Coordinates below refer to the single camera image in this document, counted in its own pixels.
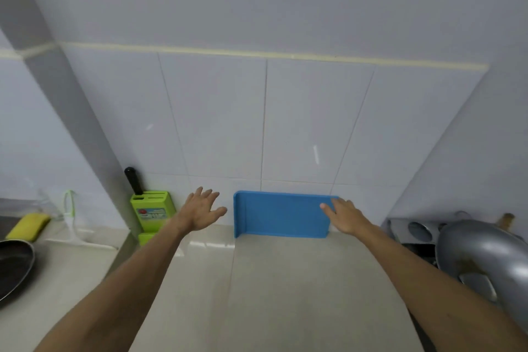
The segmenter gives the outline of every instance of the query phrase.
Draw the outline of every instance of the blue cutting board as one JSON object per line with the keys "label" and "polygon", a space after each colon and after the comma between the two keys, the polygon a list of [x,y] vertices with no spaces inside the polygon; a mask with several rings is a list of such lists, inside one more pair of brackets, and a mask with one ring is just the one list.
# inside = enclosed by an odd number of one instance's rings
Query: blue cutting board
{"label": "blue cutting board", "polygon": [[325,238],[330,220],[319,208],[328,195],[238,191],[233,196],[234,237],[241,234]]}

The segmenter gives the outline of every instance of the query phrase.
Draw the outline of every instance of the green knife block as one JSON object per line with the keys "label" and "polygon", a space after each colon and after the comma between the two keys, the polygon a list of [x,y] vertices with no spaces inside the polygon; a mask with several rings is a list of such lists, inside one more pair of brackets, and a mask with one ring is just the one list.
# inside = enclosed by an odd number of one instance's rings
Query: green knife block
{"label": "green knife block", "polygon": [[142,195],[132,195],[130,203],[145,233],[157,233],[176,214],[167,191],[144,191]]}

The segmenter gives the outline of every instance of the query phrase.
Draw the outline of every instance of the yellow sponge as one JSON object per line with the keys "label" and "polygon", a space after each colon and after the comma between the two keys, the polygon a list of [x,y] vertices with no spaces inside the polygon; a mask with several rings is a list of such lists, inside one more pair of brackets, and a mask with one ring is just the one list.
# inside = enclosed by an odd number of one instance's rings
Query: yellow sponge
{"label": "yellow sponge", "polygon": [[10,233],[5,237],[6,240],[24,240],[33,242],[37,239],[40,231],[46,227],[50,217],[44,213],[26,214],[13,227]]}

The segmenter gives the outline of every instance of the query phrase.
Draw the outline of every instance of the black frying pan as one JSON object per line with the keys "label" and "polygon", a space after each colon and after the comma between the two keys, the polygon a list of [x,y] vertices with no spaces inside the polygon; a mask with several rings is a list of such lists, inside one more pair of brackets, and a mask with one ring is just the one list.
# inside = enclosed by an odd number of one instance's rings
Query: black frying pan
{"label": "black frying pan", "polygon": [[0,241],[0,301],[28,276],[35,263],[35,249],[22,240]]}

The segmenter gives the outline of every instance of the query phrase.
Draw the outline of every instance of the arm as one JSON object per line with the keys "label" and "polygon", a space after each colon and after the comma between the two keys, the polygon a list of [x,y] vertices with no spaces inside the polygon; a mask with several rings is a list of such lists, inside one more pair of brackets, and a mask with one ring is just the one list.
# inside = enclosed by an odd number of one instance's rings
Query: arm
{"label": "arm", "polygon": [[528,350],[528,337],[500,309],[392,240],[351,201],[332,202],[335,212],[321,209],[370,250],[439,352]]}
{"label": "arm", "polygon": [[183,237],[226,214],[225,207],[211,211],[218,195],[201,187],[190,194],[159,233],[70,310],[35,352],[128,351]]}

